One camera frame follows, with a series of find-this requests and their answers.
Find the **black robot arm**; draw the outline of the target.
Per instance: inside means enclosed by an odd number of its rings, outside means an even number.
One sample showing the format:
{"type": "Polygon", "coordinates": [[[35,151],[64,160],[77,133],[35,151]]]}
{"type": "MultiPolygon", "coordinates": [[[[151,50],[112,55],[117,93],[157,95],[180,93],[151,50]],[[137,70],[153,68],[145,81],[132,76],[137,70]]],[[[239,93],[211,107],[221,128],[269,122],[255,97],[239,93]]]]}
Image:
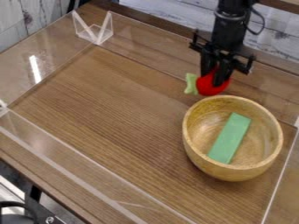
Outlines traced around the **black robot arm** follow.
{"type": "Polygon", "coordinates": [[[256,57],[241,52],[248,21],[257,0],[219,0],[209,39],[192,34],[189,48],[200,54],[200,75],[211,74],[211,86],[219,88],[235,70],[248,74],[256,57]]]}

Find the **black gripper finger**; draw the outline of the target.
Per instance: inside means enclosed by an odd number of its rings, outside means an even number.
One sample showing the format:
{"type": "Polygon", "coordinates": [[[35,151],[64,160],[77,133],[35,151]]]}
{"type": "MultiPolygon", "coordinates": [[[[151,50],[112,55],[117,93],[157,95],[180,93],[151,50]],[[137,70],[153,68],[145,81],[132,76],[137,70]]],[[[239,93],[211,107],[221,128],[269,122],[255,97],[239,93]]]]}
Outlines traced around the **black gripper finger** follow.
{"type": "Polygon", "coordinates": [[[228,79],[233,72],[232,61],[229,59],[223,59],[219,62],[219,68],[213,74],[212,85],[219,87],[228,79]]]}
{"type": "Polygon", "coordinates": [[[215,67],[213,56],[203,51],[200,54],[200,76],[205,76],[215,67]]]}

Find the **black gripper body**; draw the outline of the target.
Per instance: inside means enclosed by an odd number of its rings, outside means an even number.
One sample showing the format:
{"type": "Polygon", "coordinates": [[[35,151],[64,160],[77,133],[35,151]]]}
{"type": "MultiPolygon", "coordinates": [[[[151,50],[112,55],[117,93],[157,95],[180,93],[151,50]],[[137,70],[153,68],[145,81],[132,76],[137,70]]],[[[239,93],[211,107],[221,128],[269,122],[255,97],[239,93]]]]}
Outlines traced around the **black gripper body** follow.
{"type": "Polygon", "coordinates": [[[207,51],[215,59],[215,66],[221,60],[227,59],[232,61],[233,70],[237,70],[244,75],[251,73],[251,68],[256,56],[253,54],[243,52],[240,49],[233,51],[223,50],[216,47],[209,40],[207,40],[201,35],[199,30],[192,32],[192,39],[189,43],[189,48],[201,55],[203,51],[207,51]]]}

